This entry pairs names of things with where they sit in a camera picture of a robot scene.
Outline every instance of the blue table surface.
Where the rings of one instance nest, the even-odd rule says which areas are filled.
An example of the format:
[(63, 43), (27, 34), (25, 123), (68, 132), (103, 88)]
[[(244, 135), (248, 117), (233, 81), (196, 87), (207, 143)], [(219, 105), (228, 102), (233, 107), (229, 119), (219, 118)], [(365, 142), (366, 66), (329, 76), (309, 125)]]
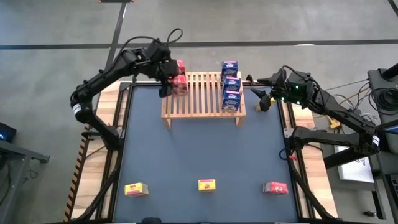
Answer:
[[(134, 90), (119, 178), (114, 222), (295, 222), (294, 196), (279, 109), (255, 112), (259, 98), (244, 89), (246, 120), (177, 119), (167, 130), (157, 88)], [(198, 179), (216, 179), (199, 192)], [(262, 193), (262, 184), (287, 183), (287, 195)], [(124, 186), (143, 182), (149, 195), (128, 197)]]

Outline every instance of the concrete floor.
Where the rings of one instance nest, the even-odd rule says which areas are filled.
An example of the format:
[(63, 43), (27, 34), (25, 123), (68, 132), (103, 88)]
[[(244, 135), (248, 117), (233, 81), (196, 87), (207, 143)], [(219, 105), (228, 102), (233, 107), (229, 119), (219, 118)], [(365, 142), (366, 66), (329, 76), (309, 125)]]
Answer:
[[(95, 0), (0, 0), (0, 45), (109, 44), (120, 6)], [(140, 0), (127, 5), (119, 42), (135, 35), (165, 39), (176, 27), (184, 30), (182, 42), (398, 37), (398, 17), (387, 0)], [(0, 50), (0, 121), (18, 130), (16, 144), (51, 154), (44, 166), (32, 163), (40, 175), (25, 184), (13, 223), (62, 220), (83, 127), (75, 121), (68, 97), (104, 67), (108, 53)], [(172, 55), (184, 59), (188, 71), (220, 70), (223, 60), (238, 60), (243, 74), (254, 78), (290, 65), (311, 72), (322, 88), (329, 88), (397, 63), (398, 45), (173, 48)], [(350, 96), (360, 86), (334, 93)], [(361, 109), (375, 114), (366, 102)], [(355, 194), (360, 193), (333, 189), (339, 216), (377, 222), (353, 208), (364, 203)], [(371, 208), (372, 201), (365, 202)]]

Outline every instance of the yellow snack box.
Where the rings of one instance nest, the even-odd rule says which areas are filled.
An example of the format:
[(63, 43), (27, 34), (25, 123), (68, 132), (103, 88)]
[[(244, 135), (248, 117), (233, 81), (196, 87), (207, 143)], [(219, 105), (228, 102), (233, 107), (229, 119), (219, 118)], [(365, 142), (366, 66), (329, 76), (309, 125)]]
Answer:
[(148, 185), (143, 184), (143, 183), (125, 185), (124, 186), (124, 194), (126, 196), (147, 195), (147, 194), (149, 194)]
[(216, 190), (216, 180), (215, 179), (198, 180), (198, 188), (199, 191)]

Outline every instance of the wooden dish rack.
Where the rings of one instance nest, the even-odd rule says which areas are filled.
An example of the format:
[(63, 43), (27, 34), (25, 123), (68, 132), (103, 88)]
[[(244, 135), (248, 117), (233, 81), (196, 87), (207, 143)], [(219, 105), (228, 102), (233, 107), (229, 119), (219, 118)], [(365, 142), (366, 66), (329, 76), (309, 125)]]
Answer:
[[(238, 111), (223, 112), (221, 72), (187, 72), (186, 77), (187, 96), (168, 96), (162, 99), (162, 119), (167, 129), (171, 128), (172, 119), (190, 118), (235, 118), (236, 127), (242, 127), (246, 117), (242, 86)], [(238, 72), (238, 77), (241, 78), (241, 72)]]

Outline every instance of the red package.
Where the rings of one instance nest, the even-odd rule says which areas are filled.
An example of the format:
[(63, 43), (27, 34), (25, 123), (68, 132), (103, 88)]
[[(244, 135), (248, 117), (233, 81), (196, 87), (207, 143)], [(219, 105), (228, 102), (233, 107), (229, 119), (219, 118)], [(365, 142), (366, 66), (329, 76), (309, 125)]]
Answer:
[(185, 64), (183, 60), (177, 60), (180, 74), (171, 80), (172, 93), (174, 96), (185, 96), (188, 95), (188, 82), (185, 77)]
[(262, 185), (262, 192), (272, 194), (287, 194), (289, 191), (287, 190), (287, 184), (285, 183), (268, 182)]

